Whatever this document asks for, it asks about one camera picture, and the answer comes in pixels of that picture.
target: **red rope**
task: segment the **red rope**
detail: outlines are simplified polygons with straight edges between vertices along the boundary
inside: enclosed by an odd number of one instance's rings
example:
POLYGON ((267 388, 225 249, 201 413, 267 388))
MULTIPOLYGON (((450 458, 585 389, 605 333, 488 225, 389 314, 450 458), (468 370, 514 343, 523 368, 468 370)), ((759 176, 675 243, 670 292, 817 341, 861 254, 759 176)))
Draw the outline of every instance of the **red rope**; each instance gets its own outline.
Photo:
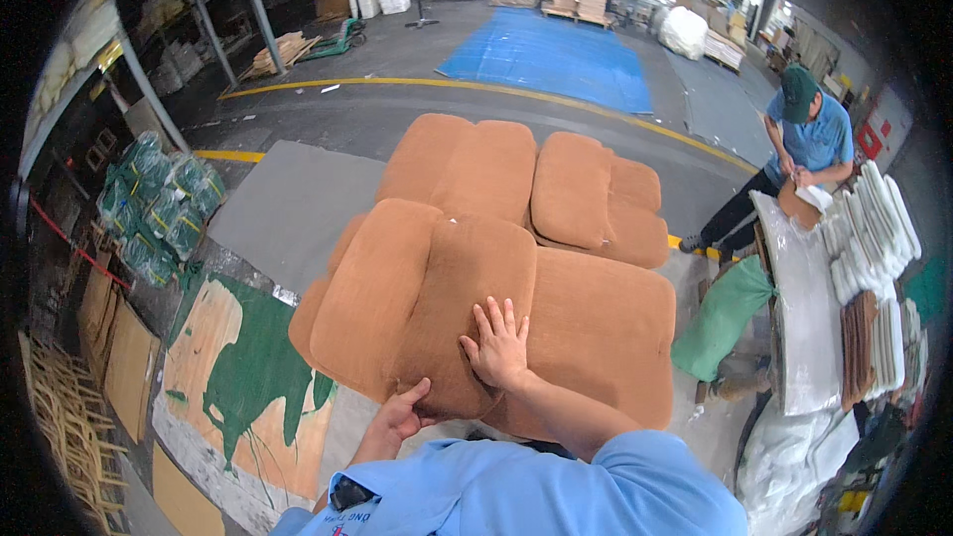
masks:
POLYGON ((98 264, 98 263, 96 262, 96 260, 95 260, 93 257, 90 257, 90 256, 89 256, 89 253, 87 253, 85 250, 83 250, 83 249, 79 248, 78 246, 76 246, 75 244, 73 244, 73 243, 69 240, 69 238, 67 238, 66 234, 63 233, 63 230, 61 230, 61 229, 59 228, 59 226, 56 225, 56 222, 50 219, 50 216, 47 215, 47 212, 43 211, 43 208, 40 207, 40 204, 39 204, 38 202, 36 202, 36 199, 34 199, 32 195, 30 195, 30 205, 33 206, 33 209, 36 210, 36 213, 40 214, 40 217, 43 218, 43 221, 45 221, 45 222, 47 223, 47 225, 48 225, 50 228, 52 228, 52 229, 54 230, 54 232, 55 232, 56 234, 58 234, 61 239, 63 239, 64 241, 66 241, 66 243, 73 248, 73 251, 74 251, 74 252, 77 252, 77 253, 79 253, 80 255, 82 255, 83 257, 85 257, 86 260, 87 260, 88 262, 90 262, 94 268, 96 268, 96 269, 102 271, 103 273, 105 273, 106 275, 108 275, 110 278, 113 279, 113 281, 115 281, 116 283, 118 283, 119 285, 121 285, 122 287, 124 287, 126 290, 132 290, 132 288, 130 288, 130 286, 129 286, 127 283, 125 283, 125 281, 120 280, 119 278, 115 277, 115 276, 113 275, 113 272, 111 272, 111 271, 110 271, 109 269, 107 269, 107 268, 103 268, 100 264, 98 264))

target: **green cap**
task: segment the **green cap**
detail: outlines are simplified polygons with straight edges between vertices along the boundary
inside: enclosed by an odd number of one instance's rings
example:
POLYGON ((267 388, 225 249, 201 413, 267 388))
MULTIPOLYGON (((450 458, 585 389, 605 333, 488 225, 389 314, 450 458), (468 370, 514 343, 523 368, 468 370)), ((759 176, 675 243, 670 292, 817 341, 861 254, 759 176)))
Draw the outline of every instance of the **green cap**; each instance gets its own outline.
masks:
POLYGON ((814 77, 803 66, 790 65, 780 75, 780 90, 784 94, 781 117, 793 125, 806 123, 818 91, 814 77))

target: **worker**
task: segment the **worker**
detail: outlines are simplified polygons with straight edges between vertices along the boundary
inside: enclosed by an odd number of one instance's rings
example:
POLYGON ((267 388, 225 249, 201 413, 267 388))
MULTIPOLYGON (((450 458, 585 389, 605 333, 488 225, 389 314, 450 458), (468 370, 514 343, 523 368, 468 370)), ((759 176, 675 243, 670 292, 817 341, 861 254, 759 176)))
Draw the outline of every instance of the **worker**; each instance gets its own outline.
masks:
POLYGON ((691 253, 721 241, 720 260, 724 265, 736 250, 755 241, 754 221, 729 235, 755 209, 749 191, 776 197, 788 178, 799 187, 823 185, 840 183, 853 171, 850 116, 837 100, 817 87, 803 66, 790 65, 781 73, 780 89, 764 115, 764 128, 776 153, 701 232, 679 243, 682 252, 691 253))
POLYGON ((434 423, 414 409, 430 392, 425 378, 384 403, 351 463, 332 477, 331 494, 313 512, 285 511, 273 535, 747 534, 741 504, 681 439, 530 371, 529 318, 517 327, 509 299, 500 311, 487 298, 473 313, 479 340, 459 338, 473 371, 586 464, 459 439, 393 461, 405 439, 434 423))

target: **blue shirt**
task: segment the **blue shirt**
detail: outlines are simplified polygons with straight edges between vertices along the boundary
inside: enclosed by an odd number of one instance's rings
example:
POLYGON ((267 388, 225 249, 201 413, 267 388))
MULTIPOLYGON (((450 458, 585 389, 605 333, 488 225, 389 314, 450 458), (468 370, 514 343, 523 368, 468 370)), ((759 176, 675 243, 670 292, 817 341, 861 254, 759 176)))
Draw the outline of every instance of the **blue shirt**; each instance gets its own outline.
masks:
MULTIPOLYGON (((824 92, 820 94, 820 112, 811 123, 792 125, 781 118, 784 94, 780 89, 767 108, 769 117, 784 129, 784 149, 791 154, 796 165, 804 166, 811 172, 824 170, 835 163, 854 160, 850 116, 837 100, 824 92)), ((778 154, 771 157, 764 166, 764 172, 775 186, 780 187, 787 180, 780 171, 778 154)))
POLYGON ((747 535, 745 510, 728 489, 681 439, 656 430, 618 435, 591 464, 513 443, 445 439, 343 475, 379 498, 316 516, 292 507, 272 534, 747 535))

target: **hand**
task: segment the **hand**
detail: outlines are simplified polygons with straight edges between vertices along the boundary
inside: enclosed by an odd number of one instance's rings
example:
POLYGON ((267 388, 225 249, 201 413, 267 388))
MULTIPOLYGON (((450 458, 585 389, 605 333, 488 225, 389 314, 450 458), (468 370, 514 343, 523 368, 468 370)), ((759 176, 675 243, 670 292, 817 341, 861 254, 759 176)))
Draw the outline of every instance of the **hand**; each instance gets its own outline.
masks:
POLYGON ((786 151, 780 152, 778 161, 780 162, 780 171, 784 176, 791 176, 795 172, 794 158, 791 157, 791 154, 786 151))
POLYGON ((424 377, 410 391, 392 395, 367 427, 359 448, 367 447, 371 457, 377 459, 396 458, 404 439, 417 434, 424 426, 436 424, 434 419, 421 418, 413 411, 413 405, 428 393, 430 379, 424 377))
POLYGON ((794 184, 799 187, 813 186, 817 184, 814 174, 807 168, 800 168, 794 172, 794 184))
POLYGON ((474 304, 479 345, 468 336, 460 336, 460 344, 483 383, 490 387, 509 389, 529 370, 526 367, 526 336, 530 331, 530 318, 523 317, 517 332, 517 322, 513 318, 513 301, 504 301, 502 314, 492 296, 487 297, 486 305, 490 311, 489 321, 483 308, 474 304))

